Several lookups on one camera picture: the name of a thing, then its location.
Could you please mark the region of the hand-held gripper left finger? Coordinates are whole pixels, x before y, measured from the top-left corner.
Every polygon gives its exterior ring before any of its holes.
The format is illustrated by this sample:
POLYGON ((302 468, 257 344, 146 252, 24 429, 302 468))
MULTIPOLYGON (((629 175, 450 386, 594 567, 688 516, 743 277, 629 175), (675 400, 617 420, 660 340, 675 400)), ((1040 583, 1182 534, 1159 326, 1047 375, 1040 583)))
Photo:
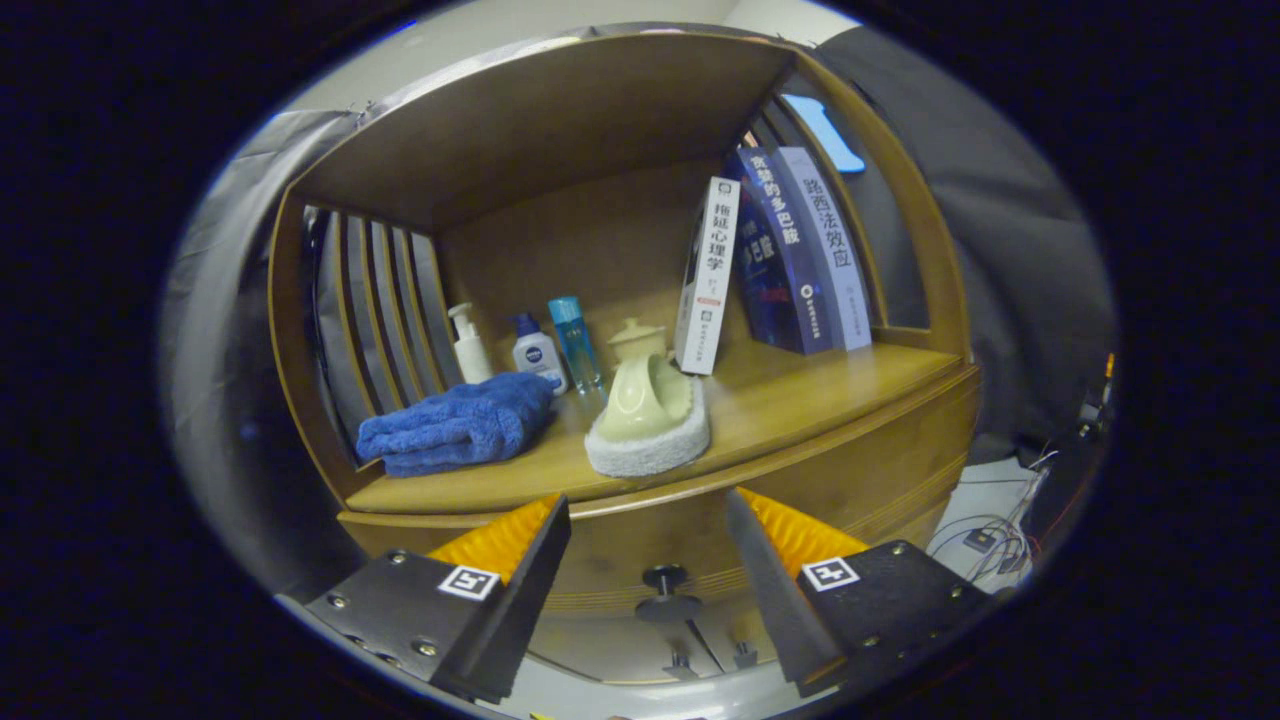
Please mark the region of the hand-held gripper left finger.
POLYGON ((458 696, 509 697, 571 537, 549 495, 428 553, 392 548, 306 610, 355 648, 458 696))

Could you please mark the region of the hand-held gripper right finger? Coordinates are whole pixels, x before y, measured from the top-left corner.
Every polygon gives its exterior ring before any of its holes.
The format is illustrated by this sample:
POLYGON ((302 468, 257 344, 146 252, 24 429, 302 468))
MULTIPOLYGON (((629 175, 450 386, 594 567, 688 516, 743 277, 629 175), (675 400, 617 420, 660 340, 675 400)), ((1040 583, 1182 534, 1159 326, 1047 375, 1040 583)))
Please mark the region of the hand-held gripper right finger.
POLYGON ((728 492, 727 527, 783 676, 804 697, 878 691, 996 605, 915 544, 870 546, 749 489, 728 492))

